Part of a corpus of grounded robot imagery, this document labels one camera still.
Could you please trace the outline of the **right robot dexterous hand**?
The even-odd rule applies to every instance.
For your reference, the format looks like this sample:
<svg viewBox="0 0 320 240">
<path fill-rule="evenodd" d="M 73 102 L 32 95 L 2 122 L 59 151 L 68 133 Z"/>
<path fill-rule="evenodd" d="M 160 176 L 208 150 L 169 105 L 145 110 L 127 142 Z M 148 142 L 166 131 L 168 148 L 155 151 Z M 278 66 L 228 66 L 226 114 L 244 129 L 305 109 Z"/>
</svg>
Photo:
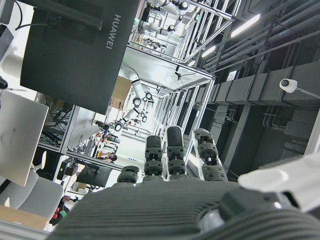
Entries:
<svg viewBox="0 0 320 240">
<path fill-rule="evenodd" d="M 167 129 L 167 173 L 161 139 L 145 148 L 145 176 L 124 167 L 112 187 L 87 194 L 50 240 L 317 240 L 320 155 L 277 161 L 229 181 L 212 135 L 193 134 L 200 177 L 188 177 L 181 128 Z"/>
</svg>

